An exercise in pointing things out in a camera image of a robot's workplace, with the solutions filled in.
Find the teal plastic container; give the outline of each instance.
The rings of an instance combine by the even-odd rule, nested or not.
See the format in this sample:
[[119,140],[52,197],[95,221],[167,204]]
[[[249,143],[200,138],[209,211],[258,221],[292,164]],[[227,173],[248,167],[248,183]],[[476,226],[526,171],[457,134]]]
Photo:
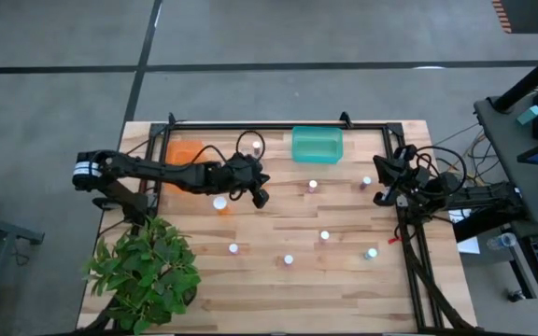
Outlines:
[[291,156],[296,162],[337,163],[342,159],[342,130],[335,127],[296,126],[291,135]]

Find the concrete floor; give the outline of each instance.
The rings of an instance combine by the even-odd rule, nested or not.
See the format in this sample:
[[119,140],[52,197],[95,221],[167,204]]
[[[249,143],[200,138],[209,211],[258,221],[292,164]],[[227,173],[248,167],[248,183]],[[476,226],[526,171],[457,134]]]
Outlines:
[[[0,66],[136,64],[152,0],[0,0]],[[488,0],[164,0],[159,63],[537,60]],[[529,68],[147,74],[135,120],[425,119],[437,141],[475,122],[473,101]],[[70,179],[79,150],[114,148],[132,74],[0,75],[0,218],[42,230],[8,264],[0,335],[71,330],[100,212]],[[465,149],[477,129],[446,143]],[[501,170],[487,175],[503,178]],[[538,300],[509,304],[508,265],[466,267],[479,326],[538,334]]]

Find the green plant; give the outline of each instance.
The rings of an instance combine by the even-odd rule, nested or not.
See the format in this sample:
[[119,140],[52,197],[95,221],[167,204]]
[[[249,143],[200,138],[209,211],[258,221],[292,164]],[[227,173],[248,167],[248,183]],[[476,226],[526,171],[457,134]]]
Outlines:
[[104,237],[85,266],[91,294],[115,290],[119,303],[105,313],[135,335],[186,313],[201,282],[184,235],[161,218],[148,218],[138,235],[125,232],[111,251]]

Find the desk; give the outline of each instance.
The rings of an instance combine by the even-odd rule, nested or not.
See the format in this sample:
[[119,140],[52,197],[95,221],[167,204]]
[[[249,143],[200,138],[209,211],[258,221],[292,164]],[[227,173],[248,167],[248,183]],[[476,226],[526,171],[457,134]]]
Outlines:
[[[149,122],[126,124],[120,151],[143,142]],[[431,143],[426,122],[403,121],[406,143]],[[172,131],[170,146],[179,141],[213,144],[228,157],[241,131]],[[372,157],[384,155],[381,132],[344,131],[344,157],[335,165],[299,164],[291,160],[291,131],[260,131],[266,141],[263,172],[271,199],[256,209],[250,194],[229,202],[229,215],[218,216],[212,196],[192,195],[164,186],[159,215],[191,236],[202,283],[185,315],[150,332],[381,332],[416,331],[404,256],[399,243],[388,239],[397,225],[393,207],[372,202],[382,189]],[[241,150],[251,150],[253,135],[243,139]],[[133,155],[144,157],[141,148]],[[208,160],[218,160],[212,151]],[[365,191],[358,185],[364,175],[375,182]],[[308,180],[319,188],[305,193]],[[137,190],[138,181],[122,183]],[[118,222],[119,212],[105,214],[101,230]],[[106,233],[113,243],[127,229]],[[331,233],[319,242],[319,232]],[[435,280],[465,320],[475,325],[474,309],[466,285],[454,231],[448,223],[433,221],[425,227]],[[230,255],[228,245],[238,243],[240,254]],[[362,254],[379,250],[376,259]],[[286,267],[285,254],[294,256]],[[78,327],[93,321],[110,300],[85,291]],[[426,292],[422,291],[428,313]]]
[[529,221],[516,221],[511,225],[538,284],[538,265],[527,239],[538,235],[538,165],[517,161],[519,154],[538,146],[538,140],[531,135],[531,126],[521,126],[516,121],[520,113],[532,106],[532,102],[533,95],[523,98],[514,105],[509,115],[496,112],[489,100],[474,103],[474,109],[504,171],[520,189],[529,213]]

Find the wooden table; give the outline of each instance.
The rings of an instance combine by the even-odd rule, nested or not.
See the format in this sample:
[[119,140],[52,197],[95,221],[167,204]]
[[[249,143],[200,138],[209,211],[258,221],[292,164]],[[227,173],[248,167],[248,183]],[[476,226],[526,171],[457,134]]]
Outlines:
[[[425,121],[400,121],[407,144],[431,143]],[[149,122],[129,122],[120,151],[147,139]],[[179,141],[217,146],[227,157],[234,153],[240,131],[172,131],[170,149]],[[246,193],[229,202],[230,214],[218,216],[213,196],[192,195],[164,187],[159,214],[190,235],[202,283],[185,315],[174,315],[170,324],[149,332],[381,332],[416,331],[412,302],[400,243],[388,244],[397,218],[393,207],[378,207],[372,157],[385,155],[377,131],[344,131],[344,157],[335,165],[299,164],[291,160],[290,131],[262,131],[266,152],[263,172],[271,195],[256,209]],[[254,136],[245,136],[242,151],[251,150]],[[144,157],[145,147],[133,155]],[[207,151],[209,160],[219,160]],[[365,191],[358,186],[369,175],[374,183]],[[315,193],[306,193],[310,179],[319,182]],[[122,180],[132,190],[138,181]],[[118,222],[120,212],[105,214],[101,230]],[[106,233],[113,243],[126,225]],[[329,231],[321,243],[319,232]],[[475,325],[471,297],[464,278],[454,232],[448,223],[425,226],[437,285],[465,320]],[[228,251],[238,243],[240,253]],[[374,247],[379,256],[362,257]],[[283,257],[294,256],[285,266]],[[88,325],[110,300],[85,291],[78,326]],[[430,316],[426,291],[421,289],[426,316]]]

